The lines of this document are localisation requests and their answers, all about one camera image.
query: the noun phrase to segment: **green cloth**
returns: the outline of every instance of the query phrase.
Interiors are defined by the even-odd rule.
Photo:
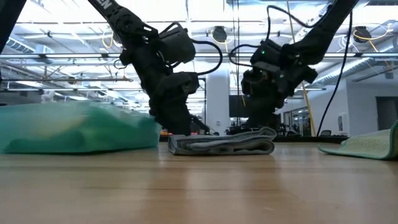
[[[0,108],[2,153],[81,154],[156,147],[160,126],[148,114],[93,102]]]
[[[338,149],[318,146],[321,152],[337,156],[393,160],[398,158],[398,122],[391,129],[355,136],[343,141]]]

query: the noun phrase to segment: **black cable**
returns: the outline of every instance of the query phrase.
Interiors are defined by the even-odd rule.
[[[113,67],[115,67],[115,68],[118,69],[118,70],[127,68],[127,65],[125,65],[124,67],[117,67],[117,66],[116,66],[116,63],[118,63],[118,62],[120,62],[119,59],[117,59],[116,61],[114,61],[114,62],[113,62]]]
[[[319,124],[319,128],[318,128],[318,132],[317,132],[317,137],[319,137],[320,133],[321,133],[321,129],[322,129],[322,124],[323,124],[323,120],[325,119],[326,114],[328,113],[329,107],[331,102],[333,101],[333,98],[335,97],[335,94],[337,92],[338,89],[338,85],[340,84],[340,80],[341,77],[343,76],[343,72],[344,72],[344,67],[346,65],[346,61],[347,61],[347,53],[348,53],[348,48],[349,48],[349,40],[351,38],[351,31],[353,29],[353,12],[351,12],[349,14],[349,28],[348,28],[348,35],[347,35],[347,45],[346,45],[346,49],[344,51],[344,57],[343,57],[343,63],[341,64],[341,70],[340,70],[340,74],[338,75],[338,79],[337,79],[337,83],[336,83],[336,87],[335,90],[333,91],[333,94],[330,97],[330,100],[326,106],[325,112],[323,112],[322,115],[322,119],[321,122]]]
[[[177,62],[174,65],[171,65],[170,68],[177,68],[177,66],[179,66],[181,64],[181,62]]]
[[[193,39],[191,39],[191,40],[192,40],[192,42],[194,44],[208,44],[208,45],[213,46],[218,51],[218,53],[220,55],[220,61],[218,61],[218,64],[216,65],[216,67],[214,67],[214,68],[212,68],[212,69],[210,69],[209,71],[206,71],[206,72],[198,72],[197,74],[198,75],[206,75],[206,74],[212,73],[215,70],[217,70],[221,66],[221,64],[223,63],[223,52],[221,51],[221,49],[217,45],[215,45],[214,43],[212,43],[210,41],[193,40]]]
[[[280,12],[285,13],[286,15],[288,15],[289,17],[291,17],[294,21],[296,21],[298,24],[300,24],[301,26],[304,26],[305,28],[314,28],[315,26],[317,26],[322,20],[323,18],[321,18],[318,22],[312,24],[312,25],[307,25],[306,23],[304,23],[303,21],[301,21],[300,19],[298,19],[297,17],[293,16],[291,13],[287,12],[285,9],[282,9],[280,7],[277,6],[267,6],[267,20],[268,20],[268,31],[267,31],[267,38],[266,40],[269,39],[269,35],[271,34],[271,17],[269,16],[269,9],[275,9],[278,10]]]
[[[234,55],[235,51],[238,50],[241,47],[252,47],[252,48],[259,48],[260,45],[251,45],[251,44],[241,44],[237,47],[235,47],[234,49],[231,50],[231,52],[228,54],[229,57],[229,61],[234,64],[234,65],[241,65],[241,66],[246,66],[246,67],[253,67],[252,65],[248,65],[248,64],[243,64],[243,63],[238,63],[235,62],[234,60],[232,60],[232,56]]]

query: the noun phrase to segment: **pillar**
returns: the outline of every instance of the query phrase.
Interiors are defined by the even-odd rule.
[[[229,119],[229,64],[206,77],[206,124],[225,136]]]

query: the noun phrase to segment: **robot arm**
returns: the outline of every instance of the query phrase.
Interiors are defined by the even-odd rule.
[[[88,1],[122,43],[124,50],[119,59],[123,65],[134,66],[150,98],[149,113],[171,133],[189,135],[191,117],[186,100],[199,87],[198,74],[173,73],[173,67],[193,60],[196,54],[187,30],[175,22],[158,33],[115,0]]]
[[[264,114],[271,117],[275,108],[283,107],[284,100],[294,95],[300,83],[316,79],[318,73],[308,65],[323,60],[334,35],[358,1],[336,0],[313,29],[294,44],[281,47],[270,39],[261,42],[250,60],[253,69],[246,71],[242,80],[243,93],[254,102],[249,121],[258,121],[260,116],[267,116]]]

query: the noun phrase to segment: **ceiling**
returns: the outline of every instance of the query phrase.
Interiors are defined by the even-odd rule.
[[[172,21],[179,21],[183,27],[189,30],[189,34],[196,40],[208,40],[214,42],[211,31],[214,26],[224,26],[228,35],[226,44],[218,44],[224,53],[231,50],[238,44],[258,45],[261,39],[266,36],[267,14],[266,6],[277,5],[286,9],[286,1],[261,1],[261,0],[117,0],[120,5],[130,9],[137,14],[144,22],[158,30],[166,28]],[[329,1],[290,1],[291,13],[302,21],[309,21],[318,18],[327,6]],[[373,37],[380,37],[374,40],[377,47],[383,42],[390,41],[398,32],[398,1],[360,1],[354,10],[354,26],[366,26]],[[278,11],[270,11],[272,18],[271,39],[280,45],[292,43],[289,18]],[[328,52],[343,52],[345,43],[344,36],[348,30],[349,20],[346,19],[333,39]],[[296,40],[300,40],[300,34],[307,32],[300,25],[294,22],[293,33]],[[27,0],[24,10],[12,32],[11,38],[23,44],[33,53],[45,52],[56,54],[87,54],[87,53],[120,53],[121,46],[113,41],[113,33],[106,21],[91,6],[87,0]],[[215,49],[207,45],[196,45],[197,53],[215,54]],[[254,49],[242,48],[241,52],[253,52]],[[369,42],[354,43],[350,46],[351,52],[374,52]],[[6,47],[3,54],[21,54],[21,49]],[[51,65],[36,60],[10,59],[6,60],[7,67],[10,63],[13,67],[31,70],[36,75],[44,76],[51,74],[51,78],[100,78],[101,82],[92,82],[91,85],[101,88],[130,88],[131,91],[116,92],[118,97],[133,102],[137,110],[147,111],[147,96],[139,91],[140,80],[132,66],[125,70],[118,70],[113,67],[114,60],[105,60],[101,57],[94,59],[57,58]],[[247,59],[241,59],[242,63],[248,63]],[[313,68],[320,74],[319,77],[329,75],[324,71],[333,66],[339,66],[340,60],[326,60],[314,65]],[[230,85],[232,89],[237,88],[237,77],[242,79],[246,67],[239,67],[224,61],[229,66],[228,73],[231,74]],[[213,58],[198,58],[194,61],[180,65],[178,71],[202,71],[208,70],[215,65]],[[375,65],[375,68],[382,75],[383,66]],[[361,75],[369,75],[374,69],[365,69]],[[109,78],[128,78],[129,82],[115,82],[106,80]],[[374,76],[364,82],[377,80],[384,82],[382,76]],[[67,82],[50,82],[49,85],[71,88]],[[90,85],[90,82],[78,82],[76,88]],[[200,114],[203,111],[205,102],[205,82],[201,82],[201,88],[190,98],[188,104],[192,113]]]

